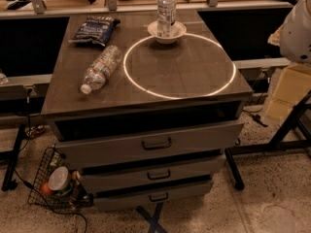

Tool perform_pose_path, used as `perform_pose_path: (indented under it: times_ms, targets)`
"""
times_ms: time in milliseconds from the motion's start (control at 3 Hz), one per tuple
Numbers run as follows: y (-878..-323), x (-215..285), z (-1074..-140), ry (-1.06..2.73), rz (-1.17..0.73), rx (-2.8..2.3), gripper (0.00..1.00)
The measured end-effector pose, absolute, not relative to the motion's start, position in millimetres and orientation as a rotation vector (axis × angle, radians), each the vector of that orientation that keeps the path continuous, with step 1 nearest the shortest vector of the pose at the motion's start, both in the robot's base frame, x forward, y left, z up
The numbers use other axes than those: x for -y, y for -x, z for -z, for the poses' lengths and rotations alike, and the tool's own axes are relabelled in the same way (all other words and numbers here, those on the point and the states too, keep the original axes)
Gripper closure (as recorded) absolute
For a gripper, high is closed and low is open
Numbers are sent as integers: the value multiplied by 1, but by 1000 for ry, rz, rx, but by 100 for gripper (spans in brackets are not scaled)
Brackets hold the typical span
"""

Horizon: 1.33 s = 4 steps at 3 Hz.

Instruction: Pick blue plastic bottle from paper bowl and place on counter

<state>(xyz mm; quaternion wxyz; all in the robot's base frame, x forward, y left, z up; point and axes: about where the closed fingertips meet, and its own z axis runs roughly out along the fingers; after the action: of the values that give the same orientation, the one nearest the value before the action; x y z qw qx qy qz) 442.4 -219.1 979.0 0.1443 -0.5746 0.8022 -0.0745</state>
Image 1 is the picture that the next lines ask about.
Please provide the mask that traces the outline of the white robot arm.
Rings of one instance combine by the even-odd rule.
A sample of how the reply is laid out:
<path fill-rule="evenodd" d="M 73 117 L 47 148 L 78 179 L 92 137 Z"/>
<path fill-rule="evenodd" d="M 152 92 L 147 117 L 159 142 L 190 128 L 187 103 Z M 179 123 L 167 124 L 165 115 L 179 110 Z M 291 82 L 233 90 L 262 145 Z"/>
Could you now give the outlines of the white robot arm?
<path fill-rule="evenodd" d="M 311 0 L 298 0 L 267 42 L 291 62 L 311 64 Z"/>

